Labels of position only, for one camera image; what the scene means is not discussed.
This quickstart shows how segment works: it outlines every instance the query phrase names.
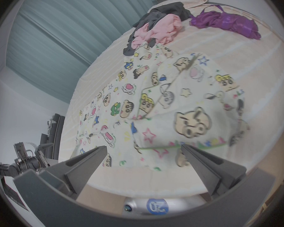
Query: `mattress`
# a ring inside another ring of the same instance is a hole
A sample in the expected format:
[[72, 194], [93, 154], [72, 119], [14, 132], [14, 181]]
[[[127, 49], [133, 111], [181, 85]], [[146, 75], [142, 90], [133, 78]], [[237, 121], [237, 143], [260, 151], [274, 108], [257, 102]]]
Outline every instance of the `mattress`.
[[[207, 6], [189, 10], [196, 16]], [[223, 9], [255, 20], [261, 40], [251, 40], [220, 28], [198, 29], [186, 20], [174, 41], [167, 45], [178, 53], [206, 53], [244, 89], [243, 120], [249, 123], [251, 130], [228, 149], [227, 160], [244, 165], [249, 171], [265, 157], [284, 131], [284, 41], [250, 13], [229, 6], [223, 6]], [[219, 11], [215, 7], [205, 11], [210, 10]], [[75, 148], [79, 111], [114, 79], [123, 66], [123, 48], [133, 30], [114, 41], [80, 78], [65, 117], [59, 162], [69, 159]], [[191, 166], [166, 172], [148, 168], [98, 167], [88, 184], [129, 197], [172, 198], [207, 192]]]

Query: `pillow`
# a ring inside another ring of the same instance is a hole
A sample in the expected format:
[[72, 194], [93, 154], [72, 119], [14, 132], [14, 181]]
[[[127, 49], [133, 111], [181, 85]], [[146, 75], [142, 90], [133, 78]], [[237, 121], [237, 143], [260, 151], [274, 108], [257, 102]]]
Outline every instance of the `pillow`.
[[166, 4], [170, 4], [170, 3], [173, 3], [173, 2], [182, 2], [183, 5], [184, 5], [184, 8], [189, 9], [189, 8], [193, 8], [193, 7], [199, 6], [201, 4], [204, 4], [207, 1], [208, 0], [167, 0], [167, 1], [163, 1], [163, 2], [160, 2], [157, 5], [152, 6], [147, 12], [149, 13], [150, 10], [152, 10], [156, 7], [166, 5]]

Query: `purple garment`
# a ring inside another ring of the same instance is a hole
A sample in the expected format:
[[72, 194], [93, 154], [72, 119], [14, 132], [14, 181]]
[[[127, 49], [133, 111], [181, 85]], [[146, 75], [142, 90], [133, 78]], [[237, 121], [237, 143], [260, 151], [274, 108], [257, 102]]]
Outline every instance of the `purple garment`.
[[190, 25], [195, 25], [198, 28], [206, 28], [208, 26], [221, 28], [224, 30], [236, 32], [250, 39], [259, 40], [261, 35], [258, 33], [258, 26], [254, 20], [232, 13], [225, 13], [220, 5], [215, 5], [223, 12], [204, 12], [205, 9], [197, 16], [191, 15]]

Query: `pink cloth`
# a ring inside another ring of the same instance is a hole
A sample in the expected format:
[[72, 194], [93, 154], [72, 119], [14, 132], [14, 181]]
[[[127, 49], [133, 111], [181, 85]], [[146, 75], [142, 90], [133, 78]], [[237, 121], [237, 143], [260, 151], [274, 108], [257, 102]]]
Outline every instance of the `pink cloth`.
[[135, 32], [135, 39], [131, 43], [131, 47], [135, 50], [144, 41], [149, 42], [152, 38], [156, 39], [157, 43], [167, 44], [173, 41], [176, 33], [182, 28], [181, 19], [178, 15], [167, 14], [160, 19], [155, 26], [148, 31], [148, 24], [139, 28]]

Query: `blue circular sticker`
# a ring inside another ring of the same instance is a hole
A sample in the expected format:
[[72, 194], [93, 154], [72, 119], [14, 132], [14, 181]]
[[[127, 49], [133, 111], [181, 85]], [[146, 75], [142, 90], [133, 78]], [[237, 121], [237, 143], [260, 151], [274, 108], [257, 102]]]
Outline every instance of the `blue circular sticker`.
[[164, 199], [149, 199], [146, 204], [151, 214], [163, 215], [168, 212], [168, 204]]

